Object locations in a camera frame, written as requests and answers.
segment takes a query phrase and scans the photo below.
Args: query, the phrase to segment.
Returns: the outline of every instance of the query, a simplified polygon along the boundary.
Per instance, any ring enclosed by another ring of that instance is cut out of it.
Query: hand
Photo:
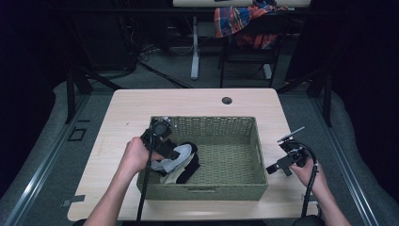
[[[146,168],[149,151],[144,146],[140,137],[133,137],[127,144],[120,160],[120,170],[126,170],[132,178],[136,173]],[[152,153],[152,160],[162,160],[164,156]]]
[[[311,178],[311,171],[313,169],[313,160],[309,158],[303,168],[297,166],[296,164],[292,165],[290,169],[298,176],[299,181],[304,185],[308,186],[309,180]],[[327,179],[324,174],[322,165],[319,163],[317,167],[316,177],[314,179],[314,184],[312,187],[313,193],[324,192],[328,189],[327,187]]]

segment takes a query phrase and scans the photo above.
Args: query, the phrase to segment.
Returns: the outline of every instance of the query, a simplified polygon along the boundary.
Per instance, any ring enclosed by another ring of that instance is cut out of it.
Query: desk
[[[224,105],[223,97],[231,97],[232,103]],[[255,117],[264,165],[285,156],[277,140],[290,130],[273,89],[121,89],[111,100],[75,193],[84,195],[85,200],[72,203],[69,220],[88,217],[117,170],[126,142],[142,135],[155,115]],[[286,177],[279,170],[267,178],[269,187],[258,202],[145,201],[142,220],[299,218],[306,188],[296,175]],[[140,195],[135,177],[120,220],[136,220]],[[316,214],[316,206],[310,204],[308,212]]]
[[[279,6],[288,6],[290,10],[295,7],[306,8],[311,0],[281,0]],[[173,0],[174,7],[181,8],[219,8],[219,7],[248,7],[252,5],[252,0],[230,0],[216,2],[215,0]],[[191,79],[199,78],[200,50],[198,48],[198,21],[193,17],[193,62],[191,65]],[[265,74],[270,74],[270,68],[263,68]]]

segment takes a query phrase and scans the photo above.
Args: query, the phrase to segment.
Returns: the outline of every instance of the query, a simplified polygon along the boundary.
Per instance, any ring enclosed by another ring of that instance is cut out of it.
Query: woven basket
[[[150,172],[146,199],[175,201],[258,201],[267,189],[258,129],[253,117],[169,117],[168,137],[195,143],[200,167],[183,185],[160,184]],[[138,174],[142,191],[144,170]]]

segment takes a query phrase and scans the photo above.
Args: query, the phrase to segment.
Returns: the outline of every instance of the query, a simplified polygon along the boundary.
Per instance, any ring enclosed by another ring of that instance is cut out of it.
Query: black curtain
[[[77,50],[40,3],[0,3],[1,196],[34,147],[54,106],[53,88],[66,80]]]

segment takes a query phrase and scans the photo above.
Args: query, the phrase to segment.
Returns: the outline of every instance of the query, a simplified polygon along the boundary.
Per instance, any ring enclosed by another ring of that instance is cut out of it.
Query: office chair
[[[235,34],[226,37],[225,42],[222,46],[222,53],[219,60],[220,69],[220,87],[223,88],[223,81],[230,79],[236,80],[236,78],[225,77],[225,63],[234,64],[260,64],[260,69],[263,68],[264,64],[272,64],[272,74],[269,81],[269,86],[272,87],[275,71],[279,62],[279,51],[281,42],[291,26],[291,21],[287,16],[280,15],[277,13],[267,13],[256,19],[249,21],[248,25],[236,32]],[[254,46],[237,46],[232,44],[232,40],[237,36],[245,35],[269,35],[279,34],[273,44],[269,45],[267,49],[254,48]]]

